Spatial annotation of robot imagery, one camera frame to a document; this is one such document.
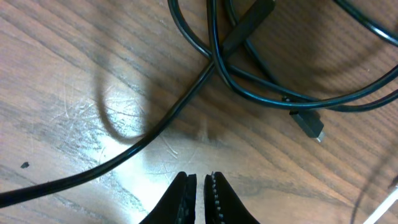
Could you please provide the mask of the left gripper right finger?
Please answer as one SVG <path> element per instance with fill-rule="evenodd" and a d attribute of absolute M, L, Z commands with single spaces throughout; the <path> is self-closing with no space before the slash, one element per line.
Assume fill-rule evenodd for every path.
<path fill-rule="evenodd" d="M 203 196 L 206 224 L 259 224 L 221 172 L 206 175 Z"/>

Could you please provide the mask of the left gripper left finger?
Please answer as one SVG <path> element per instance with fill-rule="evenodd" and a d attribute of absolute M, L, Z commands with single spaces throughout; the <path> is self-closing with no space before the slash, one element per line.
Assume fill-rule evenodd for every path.
<path fill-rule="evenodd" d="M 179 172 L 140 224 L 194 224 L 197 175 Z"/>

